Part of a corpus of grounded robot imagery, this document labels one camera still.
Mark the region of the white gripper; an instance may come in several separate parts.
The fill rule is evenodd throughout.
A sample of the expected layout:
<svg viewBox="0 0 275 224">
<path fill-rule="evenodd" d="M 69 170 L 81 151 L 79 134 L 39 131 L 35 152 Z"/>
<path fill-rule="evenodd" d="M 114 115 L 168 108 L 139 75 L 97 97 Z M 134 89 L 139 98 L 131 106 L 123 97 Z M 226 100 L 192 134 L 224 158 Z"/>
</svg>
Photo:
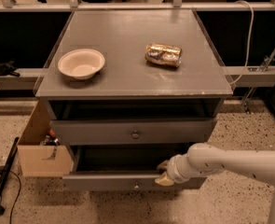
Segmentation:
<svg viewBox="0 0 275 224">
<path fill-rule="evenodd" d="M 162 187 L 173 186 L 175 183 L 185 183 L 190 180 L 193 174 L 192 167 L 188 161 L 187 155 L 176 155 L 165 160 L 157 166 L 159 171 L 163 172 L 158 178 L 155 179 L 155 183 Z"/>
</svg>

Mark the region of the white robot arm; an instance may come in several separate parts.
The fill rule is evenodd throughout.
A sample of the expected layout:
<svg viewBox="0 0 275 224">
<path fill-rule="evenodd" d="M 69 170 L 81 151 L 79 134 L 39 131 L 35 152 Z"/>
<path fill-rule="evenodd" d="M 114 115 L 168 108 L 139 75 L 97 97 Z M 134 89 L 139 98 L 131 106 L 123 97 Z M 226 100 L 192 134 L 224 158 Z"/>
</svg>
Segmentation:
<svg viewBox="0 0 275 224">
<path fill-rule="evenodd" d="M 275 188 L 275 151 L 224 150 L 207 143 L 192 145 L 186 154 L 172 156 L 158 165 L 162 174 L 155 182 L 162 187 L 182 184 L 195 177 L 215 175 L 226 170 Z M 275 191 L 268 223 L 275 224 Z"/>
</svg>

